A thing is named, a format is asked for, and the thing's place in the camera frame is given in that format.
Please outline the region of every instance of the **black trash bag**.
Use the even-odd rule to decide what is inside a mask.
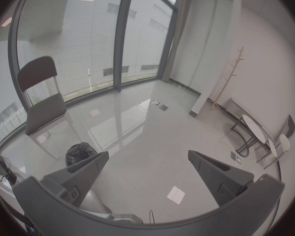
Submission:
[[[75,144],[66,153],[66,166],[69,167],[96,154],[96,150],[88,143]]]

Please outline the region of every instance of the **gray device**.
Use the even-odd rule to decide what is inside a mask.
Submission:
[[[284,184],[269,175],[254,175],[190,150],[188,159],[220,208],[183,221],[142,224],[110,219],[78,208],[108,160],[102,152],[38,181],[29,177],[12,186],[20,206],[35,227],[50,236],[86,235],[252,235],[278,202]]]

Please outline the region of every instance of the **white tabletop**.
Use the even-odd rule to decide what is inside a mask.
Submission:
[[[273,142],[271,141],[271,139],[268,139],[268,143],[269,143],[269,146],[270,146],[271,153],[276,158],[277,157],[276,149],[275,149],[275,146],[274,146]]]
[[[265,136],[259,128],[259,126],[247,115],[243,115],[243,120],[250,129],[250,131],[256,136],[256,138],[263,144],[265,144]]]

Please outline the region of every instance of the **chair backrest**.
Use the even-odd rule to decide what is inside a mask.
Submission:
[[[34,85],[57,75],[52,57],[43,56],[28,62],[18,73],[18,83],[22,92]]]
[[[283,152],[287,152],[290,147],[290,143],[289,143],[288,138],[285,135],[281,134],[279,137],[279,140],[280,140]]]
[[[285,122],[280,134],[285,135],[290,140],[294,133],[295,133],[295,123],[294,123],[291,115],[288,115],[287,121]],[[274,145],[275,145],[275,147],[280,145],[280,138],[276,140]]]

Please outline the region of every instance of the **glossy floor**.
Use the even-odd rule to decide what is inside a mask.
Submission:
[[[73,126],[96,151],[108,151],[109,161],[92,189],[113,213],[133,213],[149,223],[152,210],[156,223],[182,220],[218,208],[201,177],[188,161],[188,150],[199,151],[234,167],[250,171],[257,180],[268,173],[277,178],[276,164],[263,170],[256,163],[260,151],[252,148],[241,164],[231,159],[231,151],[242,145],[229,130],[234,120],[206,103],[196,118],[188,113],[198,96],[174,83],[152,81],[111,92],[68,109]],[[166,111],[152,102],[168,107]],[[248,137],[244,129],[240,132]],[[40,137],[52,151],[54,160],[27,136],[21,135],[1,153],[12,170],[23,177],[38,179],[65,167],[66,151],[78,140],[68,124]],[[173,187],[180,197],[169,199]],[[0,194],[13,199],[7,183]]]

